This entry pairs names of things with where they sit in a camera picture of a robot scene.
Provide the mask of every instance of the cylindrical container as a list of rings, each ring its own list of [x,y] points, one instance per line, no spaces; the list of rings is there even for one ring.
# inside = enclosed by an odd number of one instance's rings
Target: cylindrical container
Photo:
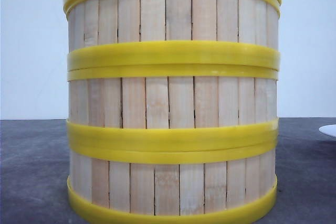
[[[72,208],[91,223],[264,216],[281,0],[64,3]]]

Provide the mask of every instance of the white background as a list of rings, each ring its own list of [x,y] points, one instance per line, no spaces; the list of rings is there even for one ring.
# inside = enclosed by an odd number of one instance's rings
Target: white background
[[[278,116],[336,117],[336,0],[282,0]],[[62,0],[1,0],[1,118],[68,114]]]

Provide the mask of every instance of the light wood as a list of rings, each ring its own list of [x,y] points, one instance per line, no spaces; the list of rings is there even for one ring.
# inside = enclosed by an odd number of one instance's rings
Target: light wood
[[[140,0],[118,0],[118,42],[139,41]],[[122,78],[123,128],[146,127],[145,119],[145,78]],[[129,211],[143,213],[143,198],[138,191],[137,181],[146,176],[141,164],[130,165]]]
[[[256,0],[239,0],[239,42],[256,43]],[[254,78],[239,78],[239,124],[255,122]],[[246,159],[245,203],[260,195],[260,157]]]
[[[144,78],[122,79],[122,107],[124,128],[144,129],[146,127]],[[145,187],[140,182],[153,185],[153,166],[131,164],[130,170],[130,211],[138,214],[151,214],[151,210],[146,212],[145,206],[151,204],[152,197],[143,195]]]
[[[141,0],[141,41],[165,40],[165,0]],[[168,83],[167,77],[146,78],[146,120],[148,129],[169,127]],[[138,181],[142,186],[138,194],[145,200],[141,202],[146,214],[154,214],[154,180],[155,213],[164,215],[169,204],[174,202],[167,190],[171,188],[171,177],[166,176],[170,166],[143,165],[147,177]]]
[[[118,0],[99,0],[98,44],[118,42]]]
[[[279,17],[277,11],[270,4],[267,4],[267,45],[273,49],[278,50],[279,41]],[[271,86],[272,98],[268,111],[269,118],[275,119],[277,117],[277,82],[275,80],[268,80]],[[275,165],[276,165],[276,149],[272,150],[272,170],[271,170],[271,187],[274,185]]]
[[[73,47],[75,45],[75,24],[76,24],[75,18],[76,18],[75,9],[72,9],[72,11],[69,13],[69,19],[68,19],[69,52],[73,51]]]
[[[104,127],[103,80],[90,79],[89,125]],[[92,158],[92,202],[109,208],[109,162]]]
[[[202,214],[204,211],[203,164],[180,165],[180,215]]]
[[[191,0],[166,0],[166,39],[191,40]],[[193,77],[169,77],[170,128],[194,127],[194,84]],[[173,202],[169,202],[168,215],[180,214],[180,191],[182,214],[186,214],[190,181],[188,165],[169,166],[171,182],[169,191]]]
[[[267,46],[267,5],[265,1],[256,1],[256,44]],[[266,102],[267,79],[255,78],[255,100],[256,100],[256,123],[267,121],[267,102]],[[260,196],[268,190],[267,179],[269,177],[270,160],[269,153],[260,155]]]
[[[78,108],[78,124],[88,125],[89,124],[89,93],[88,93],[88,82],[87,80],[77,81],[78,98],[77,98],[77,108]],[[78,193],[83,196],[86,200],[91,201],[92,199],[92,160],[89,157],[76,154],[76,168],[78,171]]]
[[[216,0],[193,0],[193,40],[217,39],[216,8]],[[194,80],[195,126],[217,127],[218,77],[195,77]],[[204,212],[209,213],[224,209],[225,192],[223,188],[225,186],[226,163],[205,164],[204,174]],[[200,195],[198,204],[201,203],[202,198]]]
[[[98,44],[113,44],[118,42],[118,0],[99,0],[99,26]],[[102,96],[104,104],[105,127],[120,128],[121,119],[121,79],[110,78],[102,81]],[[101,165],[108,169],[105,175],[109,176],[108,186],[104,185],[103,191],[109,190],[110,208],[129,211],[129,164],[107,162]]]
[[[84,46],[98,44],[99,0],[85,2]],[[104,127],[103,87],[101,79],[88,80],[89,125]],[[92,158],[92,202],[109,207],[109,162]]]
[[[85,22],[85,2],[79,3],[74,8],[75,11],[75,36],[73,39],[73,50],[84,47],[84,22]]]
[[[139,41],[139,29],[140,0],[118,0],[118,42]],[[145,128],[144,78],[122,78],[122,113],[123,128]],[[117,181],[121,191],[115,194],[116,200],[122,194],[121,205],[118,208],[123,211],[137,212],[137,209],[133,208],[133,205],[137,205],[134,196],[137,189],[135,185],[131,185],[136,181],[137,165],[120,163],[118,169],[122,171],[120,179],[125,179]]]
[[[217,40],[238,42],[238,0],[217,0]],[[218,126],[238,124],[238,78],[218,78]],[[230,208],[244,200],[245,186],[243,161],[228,161],[224,185],[225,207]]]
[[[68,26],[69,26],[69,52],[73,51],[73,48],[75,46],[75,9],[72,9],[72,11],[69,14],[68,19]],[[75,116],[77,116],[75,113],[77,112],[77,108],[75,108],[77,104],[77,97],[76,97],[76,83],[73,81],[68,82],[69,85],[69,121],[73,122],[76,120]],[[70,183],[73,189],[77,188],[77,186],[74,186],[74,182],[77,180],[77,170],[76,170],[76,161],[74,157],[74,153],[72,150],[69,152],[70,156]]]
[[[75,122],[77,120],[77,82],[69,81],[69,121]],[[70,183],[72,188],[77,191],[77,169],[76,169],[76,157],[75,152],[70,149]]]
[[[73,36],[72,50],[83,48],[84,29],[85,29],[85,2],[78,4],[73,12],[75,12],[75,34]],[[75,120],[74,123],[88,125],[89,123],[89,105],[88,105],[88,83],[86,80],[72,81],[72,87],[75,86],[74,103]],[[71,152],[74,171],[74,190],[91,201],[92,192],[92,172],[91,158],[82,156],[75,152]]]

